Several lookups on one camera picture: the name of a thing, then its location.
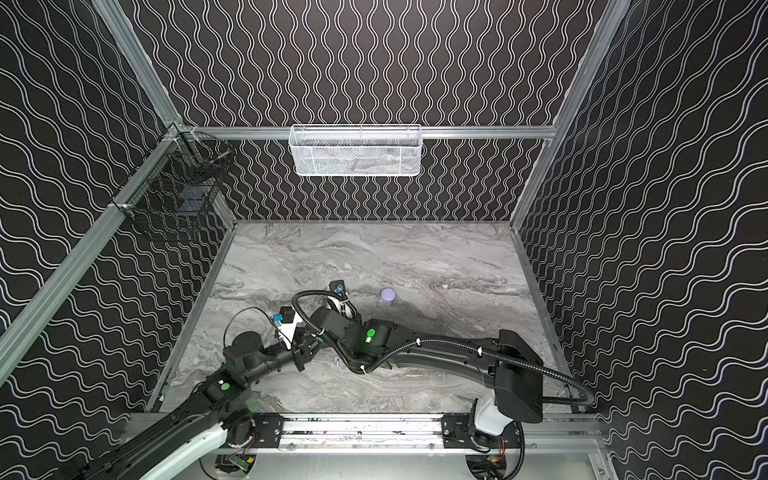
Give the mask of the purple earbud charging case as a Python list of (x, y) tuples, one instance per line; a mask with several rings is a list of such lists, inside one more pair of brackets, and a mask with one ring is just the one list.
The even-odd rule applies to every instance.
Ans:
[(397, 298), (397, 293), (393, 288), (386, 287), (380, 291), (380, 298), (384, 302), (391, 303)]

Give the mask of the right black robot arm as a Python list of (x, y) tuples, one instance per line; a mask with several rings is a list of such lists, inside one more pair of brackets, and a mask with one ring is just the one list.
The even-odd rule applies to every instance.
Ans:
[(308, 328), (337, 347), (355, 374), (393, 365), (446, 371), (490, 390), (500, 415), (521, 423), (543, 421), (543, 360), (511, 330), (500, 330), (496, 338), (454, 338), (387, 320), (355, 322), (327, 308), (309, 316)]

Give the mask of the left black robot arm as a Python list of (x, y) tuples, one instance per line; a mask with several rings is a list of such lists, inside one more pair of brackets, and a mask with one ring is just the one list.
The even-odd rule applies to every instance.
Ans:
[(141, 479), (162, 468), (183, 470), (187, 459), (196, 461), (222, 446), (246, 451), (275, 444), (279, 425), (263, 426), (247, 407), (251, 387), (288, 365), (302, 369), (321, 341), (301, 335), (291, 348), (281, 343), (265, 346), (253, 331), (241, 333), (223, 349), (223, 364), (193, 388), (172, 412), (128, 442), (87, 464), (60, 468), (56, 479)]

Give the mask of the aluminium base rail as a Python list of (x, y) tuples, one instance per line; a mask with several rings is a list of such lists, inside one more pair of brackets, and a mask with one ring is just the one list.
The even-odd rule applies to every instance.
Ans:
[(597, 453), (602, 428), (592, 415), (552, 414), (521, 429), (508, 425), (496, 439), (471, 438), (469, 414), (254, 413), (243, 444), (226, 445), (221, 427), (186, 435), (178, 451), (197, 459), (212, 452), (277, 454), (531, 454)]

